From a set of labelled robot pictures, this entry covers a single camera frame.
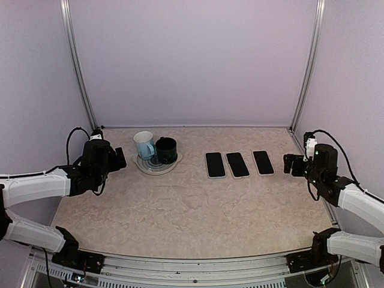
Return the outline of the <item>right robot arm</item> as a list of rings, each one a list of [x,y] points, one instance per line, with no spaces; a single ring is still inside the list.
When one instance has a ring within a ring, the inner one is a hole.
[[[310,139],[307,155],[286,154],[284,173],[302,176],[317,190],[317,195],[334,207],[351,212],[377,230],[383,231],[383,202],[361,191],[355,181],[337,175],[338,151],[328,144]],[[355,235],[329,228],[313,236],[307,253],[310,265],[323,266],[347,256],[372,264],[383,271],[383,238]]]

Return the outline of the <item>pink phone case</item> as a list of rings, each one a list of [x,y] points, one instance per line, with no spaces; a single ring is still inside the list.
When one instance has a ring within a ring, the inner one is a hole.
[[[260,176],[274,174],[274,168],[266,151],[253,151],[253,158]]]

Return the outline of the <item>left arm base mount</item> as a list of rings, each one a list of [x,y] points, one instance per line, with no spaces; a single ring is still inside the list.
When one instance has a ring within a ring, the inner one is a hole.
[[[54,253],[52,262],[67,268],[100,274],[105,257],[102,254],[83,250]]]

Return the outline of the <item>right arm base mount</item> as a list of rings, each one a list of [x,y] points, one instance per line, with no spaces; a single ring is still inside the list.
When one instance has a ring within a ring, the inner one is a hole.
[[[286,256],[286,259],[290,273],[307,271],[330,265],[332,263],[337,263],[339,261],[339,257],[337,255],[329,253],[318,255],[312,252],[311,249],[290,253]]]

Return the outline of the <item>lavender phone case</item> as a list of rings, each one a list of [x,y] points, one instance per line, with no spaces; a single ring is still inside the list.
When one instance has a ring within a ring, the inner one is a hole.
[[[209,152],[205,154],[208,178],[225,178],[226,171],[220,152]]]

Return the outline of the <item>white phone case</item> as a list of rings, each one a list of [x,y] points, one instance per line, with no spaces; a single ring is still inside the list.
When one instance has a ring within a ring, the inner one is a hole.
[[[240,152],[227,153],[226,159],[235,179],[249,177],[249,170]]]

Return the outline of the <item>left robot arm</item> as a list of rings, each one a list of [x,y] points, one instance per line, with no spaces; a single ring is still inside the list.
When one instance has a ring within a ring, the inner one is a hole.
[[[121,147],[93,139],[74,163],[33,174],[1,176],[1,239],[33,245],[59,254],[70,266],[84,261],[78,241],[62,227],[28,220],[9,210],[20,203],[51,197],[74,197],[87,191],[100,195],[107,177],[127,166]]]

